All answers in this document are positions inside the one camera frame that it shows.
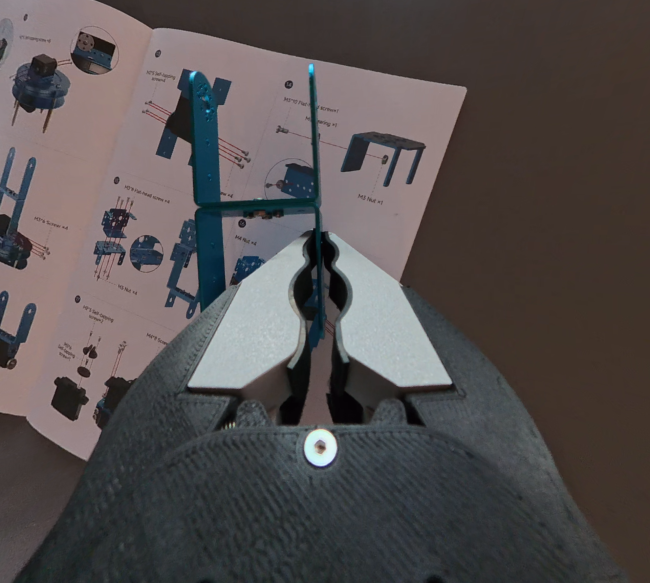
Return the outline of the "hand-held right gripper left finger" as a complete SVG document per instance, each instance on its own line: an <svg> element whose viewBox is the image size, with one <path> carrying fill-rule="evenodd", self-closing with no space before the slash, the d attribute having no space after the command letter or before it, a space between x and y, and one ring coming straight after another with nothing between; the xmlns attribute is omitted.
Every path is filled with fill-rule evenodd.
<svg viewBox="0 0 650 583"><path fill-rule="evenodd" d="M189 379L193 392L302 411L310 375L306 301L312 232L291 242L238 287Z"/></svg>

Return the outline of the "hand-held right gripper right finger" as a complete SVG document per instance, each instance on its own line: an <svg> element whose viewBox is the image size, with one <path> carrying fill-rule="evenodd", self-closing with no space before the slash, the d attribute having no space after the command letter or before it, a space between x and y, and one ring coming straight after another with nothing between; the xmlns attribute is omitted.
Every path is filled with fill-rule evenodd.
<svg viewBox="0 0 650 583"><path fill-rule="evenodd" d="M324 234L334 324L330 409L445 390L452 379L400 283L333 233Z"/></svg>

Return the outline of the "blue metal bracket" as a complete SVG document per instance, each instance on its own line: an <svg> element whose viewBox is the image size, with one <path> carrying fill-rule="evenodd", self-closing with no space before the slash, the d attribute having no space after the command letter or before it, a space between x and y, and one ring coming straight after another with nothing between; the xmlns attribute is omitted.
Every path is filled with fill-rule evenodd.
<svg viewBox="0 0 650 583"><path fill-rule="evenodd" d="M315 68L309 65L309 96L311 109L311 146L313 153L313 186L305 196L293 199L251 199L221 201L220 157L218 154L218 117L216 96L206 77L199 71L189 76L191 109L191 145L198 262L199 304L207 308L225 291L223 254L223 216L280 218L291 214L314 214L315 268L317 270L318 305L313 327L319 338L325 335L325 308L321 256L321 178L319 164L318 98Z"/></svg>

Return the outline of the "assembly instruction booklet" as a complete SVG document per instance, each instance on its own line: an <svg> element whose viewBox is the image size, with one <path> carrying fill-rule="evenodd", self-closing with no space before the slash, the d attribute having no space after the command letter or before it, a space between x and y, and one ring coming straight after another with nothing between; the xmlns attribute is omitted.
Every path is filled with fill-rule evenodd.
<svg viewBox="0 0 650 583"><path fill-rule="evenodd" d="M189 74L217 102L222 201L295 201L309 63L92 0L1 0L2 413L90 456L113 383L199 316ZM399 279L467 88L314 64L324 225Z"/></svg>

